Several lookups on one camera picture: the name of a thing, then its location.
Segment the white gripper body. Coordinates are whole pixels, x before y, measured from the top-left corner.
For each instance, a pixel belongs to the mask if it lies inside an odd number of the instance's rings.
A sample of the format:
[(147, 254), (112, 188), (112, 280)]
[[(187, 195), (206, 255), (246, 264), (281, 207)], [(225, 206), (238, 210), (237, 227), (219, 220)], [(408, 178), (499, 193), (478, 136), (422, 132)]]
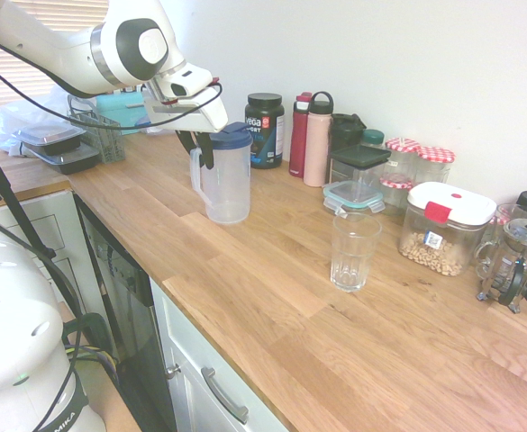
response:
[(229, 121), (221, 99), (223, 88), (211, 85), (192, 97), (161, 103), (144, 92), (144, 107), (150, 123), (170, 131), (212, 133), (221, 131)]

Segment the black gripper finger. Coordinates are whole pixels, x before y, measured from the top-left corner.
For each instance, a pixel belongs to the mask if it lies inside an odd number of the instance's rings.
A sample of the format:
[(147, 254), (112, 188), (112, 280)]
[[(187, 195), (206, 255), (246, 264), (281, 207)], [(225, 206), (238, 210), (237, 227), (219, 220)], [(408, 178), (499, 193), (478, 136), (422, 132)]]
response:
[(194, 133), (186, 130), (177, 130), (177, 137), (188, 154), (196, 148)]
[(200, 163), (207, 169), (214, 167), (214, 149), (209, 133), (196, 132), (196, 145), (201, 149)]

